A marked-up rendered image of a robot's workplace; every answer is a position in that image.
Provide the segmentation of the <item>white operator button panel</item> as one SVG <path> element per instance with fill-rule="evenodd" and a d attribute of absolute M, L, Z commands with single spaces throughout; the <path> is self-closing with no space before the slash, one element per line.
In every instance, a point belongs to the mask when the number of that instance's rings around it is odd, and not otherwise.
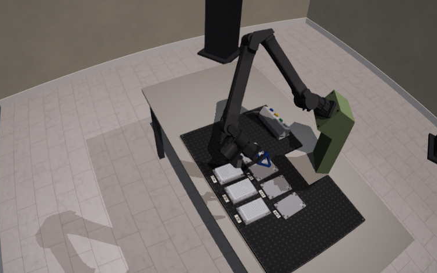
<path fill-rule="evenodd" d="M 259 113 L 261 121 L 269 128 L 269 130 L 277 137 L 278 140 L 289 136 L 291 129 L 283 120 L 276 114 L 271 107 L 263 107 L 261 111 L 253 111 L 246 114 Z M 245 115 L 246 115 L 245 114 Z"/>

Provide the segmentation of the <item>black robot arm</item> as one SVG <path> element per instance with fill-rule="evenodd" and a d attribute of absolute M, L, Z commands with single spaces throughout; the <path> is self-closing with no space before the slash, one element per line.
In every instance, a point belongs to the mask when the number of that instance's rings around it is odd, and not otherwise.
<path fill-rule="evenodd" d="M 325 97 L 312 93 L 306 87 L 273 33 L 273 29 L 259 30 L 248 33 L 241 39 L 239 59 L 227 104 L 219 123 L 219 129 L 227 136 L 218 147 L 218 151 L 227 158 L 227 161 L 234 168 L 241 168 L 242 166 L 243 156 L 240 155 L 241 153 L 251 158 L 255 152 L 251 147 L 246 146 L 249 138 L 241 130 L 238 130 L 238 120 L 251 66 L 259 44 L 267 50 L 287 81 L 294 95 L 294 104 L 297 107 L 302 108 L 303 111 L 307 109 L 308 112 L 314 110 L 316 116 L 330 118 L 337 104 L 335 101 L 327 100 Z M 245 147 L 241 148 L 243 146 Z"/>

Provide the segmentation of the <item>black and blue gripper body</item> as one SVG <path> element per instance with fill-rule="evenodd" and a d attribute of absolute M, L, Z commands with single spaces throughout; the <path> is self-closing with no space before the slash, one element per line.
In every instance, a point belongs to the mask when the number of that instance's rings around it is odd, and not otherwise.
<path fill-rule="evenodd" d="M 262 158 L 264 157 L 264 155 L 263 154 L 261 154 L 260 156 L 259 156 L 259 158 L 257 158 L 258 156 L 257 156 L 257 154 L 259 153 L 259 152 L 262 152 L 263 151 L 263 148 L 262 147 L 260 147 L 260 146 L 258 146 L 258 145 L 256 145 L 256 144 L 254 144 L 250 139 L 249 139 L 249 141 L 248 141 L 248 143 L 246 144 L 246 146 L 249 146 L 249 147 L 251 147 L 252 148 L 252 150 L 254 150 L 255 152 L 254 152 L 254 154 L 251 156 L 251 158 L 249 158 L 250 160 L 252 160 L 252 161 L 254 161 L 255 163 L 259 163 L 261 160 L 262 160 Z"/>

